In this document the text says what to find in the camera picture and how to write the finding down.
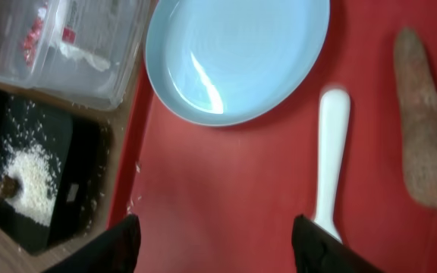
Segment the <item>brown food scrap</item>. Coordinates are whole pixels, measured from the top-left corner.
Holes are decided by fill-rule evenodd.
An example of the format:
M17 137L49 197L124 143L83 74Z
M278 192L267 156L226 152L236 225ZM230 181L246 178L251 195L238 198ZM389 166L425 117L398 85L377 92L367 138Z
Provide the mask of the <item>brown food scrap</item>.
M5 199L14 198L21 189L20 181L17 178L5 175L0 180L0 202Z

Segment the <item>white rice pile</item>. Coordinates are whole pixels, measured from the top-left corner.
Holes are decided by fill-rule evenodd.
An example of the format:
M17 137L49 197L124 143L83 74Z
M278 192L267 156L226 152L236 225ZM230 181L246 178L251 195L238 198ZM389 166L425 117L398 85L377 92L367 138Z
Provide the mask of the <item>white rice pile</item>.
M8 177L17 182L16 193L3 201L44 227L52 220L61 174L61 160L50 150L55 140L44 131L48 120L42 106L11 97L5 104L0 136L0 181Z

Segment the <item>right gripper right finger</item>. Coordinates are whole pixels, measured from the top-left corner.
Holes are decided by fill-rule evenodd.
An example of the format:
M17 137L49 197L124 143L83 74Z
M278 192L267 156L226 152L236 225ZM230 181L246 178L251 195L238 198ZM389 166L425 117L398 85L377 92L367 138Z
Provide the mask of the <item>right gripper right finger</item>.
M382 273L304 215L294 219L291 245L297 273Z

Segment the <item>red snack wrapper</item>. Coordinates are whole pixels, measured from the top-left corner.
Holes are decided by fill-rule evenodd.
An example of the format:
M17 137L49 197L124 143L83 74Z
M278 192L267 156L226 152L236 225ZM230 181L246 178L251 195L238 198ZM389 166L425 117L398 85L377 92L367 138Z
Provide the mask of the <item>red snack wrapper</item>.
M28 30L22 42L22 52L26 65L29 67L33 65L36 56L36 50L39 39L42 35L43 24L48 11L48 3L46 2L42 7L37 8L37 15L34 19L31 28Z

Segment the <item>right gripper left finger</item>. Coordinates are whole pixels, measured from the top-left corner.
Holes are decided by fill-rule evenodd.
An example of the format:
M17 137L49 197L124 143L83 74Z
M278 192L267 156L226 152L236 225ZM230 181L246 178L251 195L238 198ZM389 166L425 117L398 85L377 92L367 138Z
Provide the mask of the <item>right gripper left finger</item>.
M131 214L45 273L133 273L140 244L140 220Z

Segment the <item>white plastic spoon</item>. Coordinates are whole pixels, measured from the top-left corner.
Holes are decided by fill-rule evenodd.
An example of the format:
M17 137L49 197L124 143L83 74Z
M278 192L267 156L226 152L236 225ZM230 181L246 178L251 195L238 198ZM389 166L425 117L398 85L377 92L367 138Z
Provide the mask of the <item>white plastic spoon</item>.
M341 242L335 202L351 111L351 99L340 88L327 89L319 100L316 210L313 221Z

